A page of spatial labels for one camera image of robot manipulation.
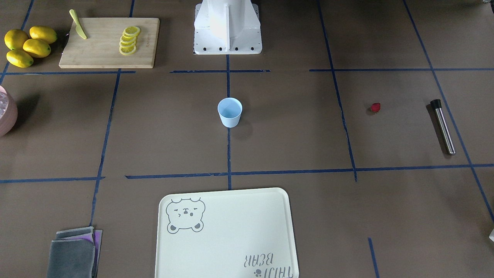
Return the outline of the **yellow lemon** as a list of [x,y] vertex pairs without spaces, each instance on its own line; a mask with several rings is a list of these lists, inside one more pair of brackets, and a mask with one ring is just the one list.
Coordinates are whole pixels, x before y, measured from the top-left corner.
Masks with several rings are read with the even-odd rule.
[[30,39],[29,35],[20,29],[9,30],[4,37],[5,45],[10,50],[23,49],[23,45],[28,39]]
[[28,68],[33,65],[34,59],[25,51],[15,49],[6,54],[7,61],[19,68]]
[[48,26],[32,26],[29,29],[29,35],[33,39],[41,39],[48,44],[53,44],[57,41],[56,31]]
[[42,39],[27,39],[22,48],[34,58],[45,58],[51,54],[51,46]]

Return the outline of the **wooden cutting board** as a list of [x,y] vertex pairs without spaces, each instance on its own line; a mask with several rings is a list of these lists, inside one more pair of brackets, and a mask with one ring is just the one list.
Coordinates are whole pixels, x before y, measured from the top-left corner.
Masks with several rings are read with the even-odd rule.
[[[159,18],[79,18],[87,39],[82,39],[72,23],[69,39],[59,62],[60,68],[116,69],[153,68]],[[136,52],[123,55],[119,52],[122,32],[128,26],[141,29],[137,37]]]

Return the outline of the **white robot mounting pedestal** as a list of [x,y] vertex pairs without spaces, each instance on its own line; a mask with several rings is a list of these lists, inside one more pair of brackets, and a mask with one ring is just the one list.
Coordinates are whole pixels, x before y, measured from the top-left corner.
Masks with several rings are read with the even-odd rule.
[[194,28],[194,54],[262,52],[259,9],[250,0],[203,0],[195,7]]

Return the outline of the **red strawberry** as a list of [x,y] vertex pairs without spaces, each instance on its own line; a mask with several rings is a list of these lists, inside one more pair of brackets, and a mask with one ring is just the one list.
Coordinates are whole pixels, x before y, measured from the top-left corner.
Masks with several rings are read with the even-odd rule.
[[370,107],[370,110],[372,111],[372,113],[378,113],[381,110],[381,103],[373,103]]

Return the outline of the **yellow-green plastic knife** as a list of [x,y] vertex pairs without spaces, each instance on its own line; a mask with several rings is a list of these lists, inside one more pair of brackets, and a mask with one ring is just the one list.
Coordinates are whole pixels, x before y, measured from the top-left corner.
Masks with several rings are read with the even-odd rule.
[[79,20],[79,16],[77,15],[76,11],[74,9],[69,10],[69,14],[72,17],[74,24],[75,24],[75,31],[76,33],[82,38],[82,39],[87,39],[87,35],[85,34],[83,27],[81,26],[81,22]]

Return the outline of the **grey folded cloth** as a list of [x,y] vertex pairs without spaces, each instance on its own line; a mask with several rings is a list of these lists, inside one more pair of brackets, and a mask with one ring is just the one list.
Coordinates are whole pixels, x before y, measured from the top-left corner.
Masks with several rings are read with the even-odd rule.
[[51,241],[48,278],[96,278],[103,230],[92,226],[58,231]]

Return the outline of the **cream bear serving tray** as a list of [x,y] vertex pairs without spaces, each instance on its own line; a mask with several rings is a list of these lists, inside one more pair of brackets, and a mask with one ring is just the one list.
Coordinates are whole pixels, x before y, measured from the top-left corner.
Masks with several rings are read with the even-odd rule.
[[170,194],[159,203],[156,278],[298,278],[282,188]]

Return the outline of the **pink bowl of ice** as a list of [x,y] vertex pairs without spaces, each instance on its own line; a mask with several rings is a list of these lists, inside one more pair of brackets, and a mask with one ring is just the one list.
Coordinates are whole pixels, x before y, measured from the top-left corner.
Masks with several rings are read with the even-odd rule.
[[14,127],[17,117],[18,108],[14,98],[3,86],[0,86],[0,137]]

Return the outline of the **light blue plastic cup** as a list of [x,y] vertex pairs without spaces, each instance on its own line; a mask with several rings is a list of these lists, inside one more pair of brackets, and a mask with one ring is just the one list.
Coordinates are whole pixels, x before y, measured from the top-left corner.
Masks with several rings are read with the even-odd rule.
[[242,109],[241,102],[234,97],[222,99],[217,106],[220,120],[226,128],[233,128],[238,125]]

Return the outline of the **steel muddler with black tip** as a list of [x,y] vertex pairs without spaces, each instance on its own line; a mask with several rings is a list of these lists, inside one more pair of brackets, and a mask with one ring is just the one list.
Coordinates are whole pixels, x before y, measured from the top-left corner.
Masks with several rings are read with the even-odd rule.
[[441,100],[439,100],[439,99],[431,100],[430,105],[431,105],[431,108],[433,109],[433,111],[436,115],[436,118],[437,118],[437,121],[439,124],[439,128],[440,128],[440,132],[441,132],[441,135],[443,138],[443,142],[445,143],[446,151],[451,156],[455,155],[456,150],[455,150],[455,147],[453,145],[450,132],[448,130],[446,118],[443,115]]

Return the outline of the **lemon slices stack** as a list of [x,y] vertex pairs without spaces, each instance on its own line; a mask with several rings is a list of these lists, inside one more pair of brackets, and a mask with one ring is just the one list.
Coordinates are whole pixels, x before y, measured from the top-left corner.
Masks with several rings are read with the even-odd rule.
[[138,26],[128,26],[123,30],[119,42],[119,53],[121,55],[132,55],[137,51],[137,38],[141,32]]

